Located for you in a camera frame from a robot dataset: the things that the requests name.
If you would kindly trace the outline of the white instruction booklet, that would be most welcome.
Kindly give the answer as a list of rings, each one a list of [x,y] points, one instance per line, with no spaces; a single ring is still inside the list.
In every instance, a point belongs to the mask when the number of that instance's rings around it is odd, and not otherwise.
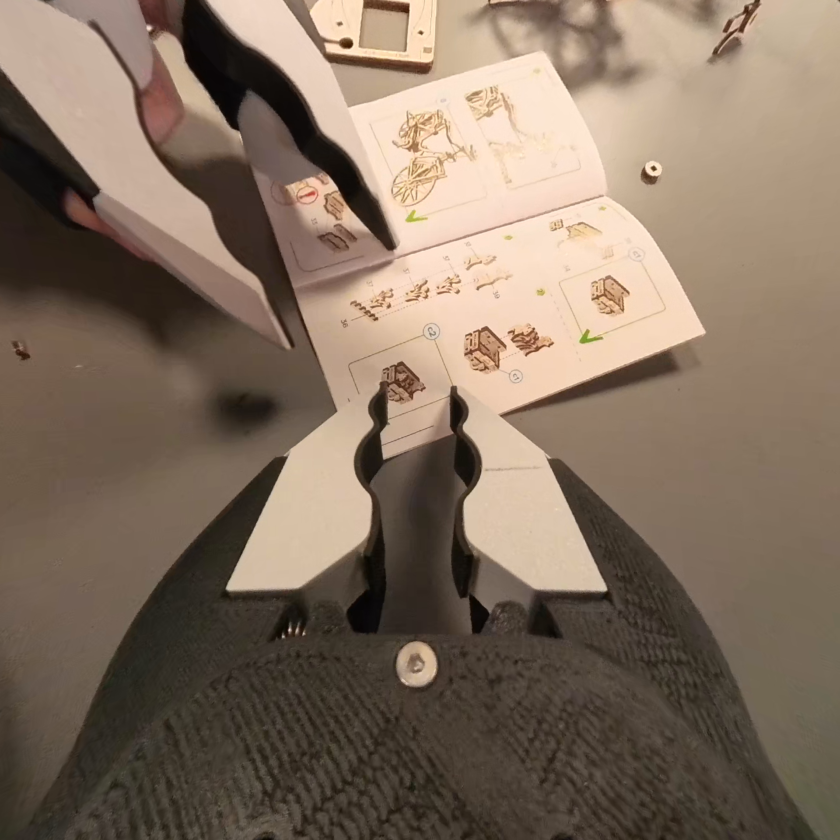
[[[542,51],[353,107],[399,246],[325,174],[255,174],[337,408],[388,388],[385,458],[449,435],[464,387],[498,414],[705,330]]]

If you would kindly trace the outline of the wooden sheet with rectangular cutouts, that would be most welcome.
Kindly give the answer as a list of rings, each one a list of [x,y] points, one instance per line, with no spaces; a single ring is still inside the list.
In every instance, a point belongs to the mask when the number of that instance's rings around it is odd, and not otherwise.
[[[364,12],[377,9],[406,15],[403,49],[364,47]],[[434,62],[436,1],[317,1],[310,16],[333,62],[427,72]]]

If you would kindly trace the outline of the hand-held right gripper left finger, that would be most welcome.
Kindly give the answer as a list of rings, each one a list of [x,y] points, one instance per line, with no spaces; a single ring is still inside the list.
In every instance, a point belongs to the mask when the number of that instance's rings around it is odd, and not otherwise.
[[[371,483],[383,465],[387,419],[385,385],[377,384],[287,452],[227,581],[228,595],[382,605],[382,516]]]

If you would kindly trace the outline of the person's left hand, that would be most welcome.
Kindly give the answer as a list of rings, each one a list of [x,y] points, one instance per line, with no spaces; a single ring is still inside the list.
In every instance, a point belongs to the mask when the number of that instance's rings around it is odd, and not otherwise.
[[[170,71],[167,69],[161,53],[150,35],[150,28],[155,31],[168,29],[168,7],[166,2],[124,2],[131,10],[130,27],[133,32],[144,36],[150,48],[152,65],[150,78],[139,86],[138,103],[142,122],[152,144],[161,146],[172,136],[184,117],[184,106],[176,89]],[[155,257],[148,255],[108,223],[88,205],[77,193],[67,188],[61,199],[62,213],[74,225],[87,228],[94,233],[106,236],[133,255],[155,262]]]

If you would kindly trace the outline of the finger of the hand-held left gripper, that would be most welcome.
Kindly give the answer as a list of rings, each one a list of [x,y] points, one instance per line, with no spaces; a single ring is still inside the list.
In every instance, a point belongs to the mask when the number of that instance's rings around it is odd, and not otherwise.
[[[259,278],[228,251],[207,205],[145,130],[154,49],[131,2],[2,2],[2,127],[85,196],[100,219],[221,311],[285,350]]]
[[[396,250],[375,170],[304,2],[183,2],[182,47],[238,132],[267,208],[273,186],[326,175],[375,239]]]

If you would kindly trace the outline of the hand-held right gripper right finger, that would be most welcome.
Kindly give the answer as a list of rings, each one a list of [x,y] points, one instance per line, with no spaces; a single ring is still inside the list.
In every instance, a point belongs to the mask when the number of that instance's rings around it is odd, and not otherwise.
[[[465,485],[451,570],[459,597],[491,610],[544,598],[601,600],[607,586],[550,457],[466,389],[450,390],[455,472]]]

